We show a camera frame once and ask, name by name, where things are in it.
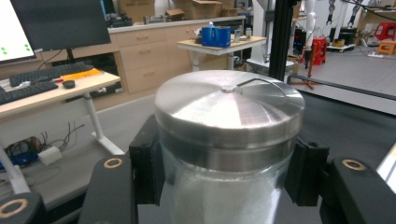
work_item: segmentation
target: monitor screen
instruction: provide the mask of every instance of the monitor screen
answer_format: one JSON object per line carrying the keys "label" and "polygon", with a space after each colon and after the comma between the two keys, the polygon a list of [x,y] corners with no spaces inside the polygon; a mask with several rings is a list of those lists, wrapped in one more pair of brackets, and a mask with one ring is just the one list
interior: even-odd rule
{"label": "monitor screen", "polygon": [[35,54],[9,0],[1,0],[0,8],[0,63],[35,58]]}
{"label": "monitor screen", "polygon": [[100,0],[11,0],[34,51],[110,43]]}

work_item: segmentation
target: drawer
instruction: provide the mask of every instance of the drawer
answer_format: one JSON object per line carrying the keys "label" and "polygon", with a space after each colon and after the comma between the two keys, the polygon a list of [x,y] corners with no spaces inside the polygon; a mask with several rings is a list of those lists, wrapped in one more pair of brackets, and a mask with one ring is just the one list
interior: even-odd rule
{"label": "drawer", "polygon": [[125,70],[167,62],[166,42],[155,42],[120,49]]}
{"label": "drawer", "polygon": [[117,41],[120,47],[163,41],[165,39],[164,29],[147,29],[117,34]]}
{"label": "drawer", "polygon": [[144,91],[160,87],[166,80],[171,78],[167,63],[160,63],[155,66],[141,69],[128,70],[125,78],[129,93]]}

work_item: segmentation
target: blue bin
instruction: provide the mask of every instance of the blue bin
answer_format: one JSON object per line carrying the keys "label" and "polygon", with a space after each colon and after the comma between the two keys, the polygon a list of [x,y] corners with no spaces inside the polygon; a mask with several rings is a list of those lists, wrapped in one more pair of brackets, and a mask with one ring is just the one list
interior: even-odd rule
{"label": "blue bin", "polygon": [[202,45],[227,48],[231,45],[231,28],[229,26],[203,27]]}

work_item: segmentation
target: metal lid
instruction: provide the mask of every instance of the metal lid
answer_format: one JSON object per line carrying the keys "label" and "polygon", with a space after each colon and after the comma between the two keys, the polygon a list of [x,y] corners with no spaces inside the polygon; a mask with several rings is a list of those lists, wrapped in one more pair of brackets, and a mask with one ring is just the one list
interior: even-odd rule
{"label": "metal lid", "polygon": [[162,144],[194,165],[249,171],[292,152],[304,99],[291,86],[257,74],[213,70],[174,77],[158,89]]}

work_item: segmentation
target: computer mouse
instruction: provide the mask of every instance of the computer mouse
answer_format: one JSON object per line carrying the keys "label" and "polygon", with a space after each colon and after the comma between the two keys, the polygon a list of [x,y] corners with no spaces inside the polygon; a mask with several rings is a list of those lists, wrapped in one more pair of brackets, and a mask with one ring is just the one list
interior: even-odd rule
{"label": "computer mouse", "polygon": [[76,87],[76,82],[74,80],[67,80],[62,83],[65,89],[73,89]]}

